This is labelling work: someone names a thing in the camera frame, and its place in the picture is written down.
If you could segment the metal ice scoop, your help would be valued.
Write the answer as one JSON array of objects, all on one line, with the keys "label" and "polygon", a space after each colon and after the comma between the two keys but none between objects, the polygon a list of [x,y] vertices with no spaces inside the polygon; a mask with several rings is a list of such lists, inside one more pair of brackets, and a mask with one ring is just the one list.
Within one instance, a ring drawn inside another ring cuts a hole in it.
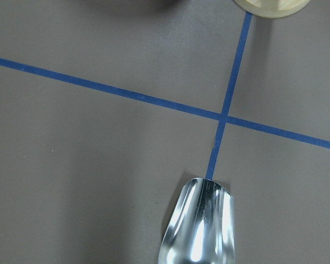
[{"label": "metal ice scoop", "polygon": [[235,263],[234,197],[221,184],[193,178],[183,186],[158,263]]}]

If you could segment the wooden cup stand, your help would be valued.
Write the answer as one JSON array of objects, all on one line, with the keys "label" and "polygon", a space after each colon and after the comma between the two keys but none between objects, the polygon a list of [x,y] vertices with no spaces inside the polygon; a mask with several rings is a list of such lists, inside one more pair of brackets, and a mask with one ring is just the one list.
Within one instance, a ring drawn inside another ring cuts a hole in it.
[{"label": "wooden cup stand", "polygon": [[283,18],[306,7],[310,0],[234,0],[240,8],[263,18]]}]

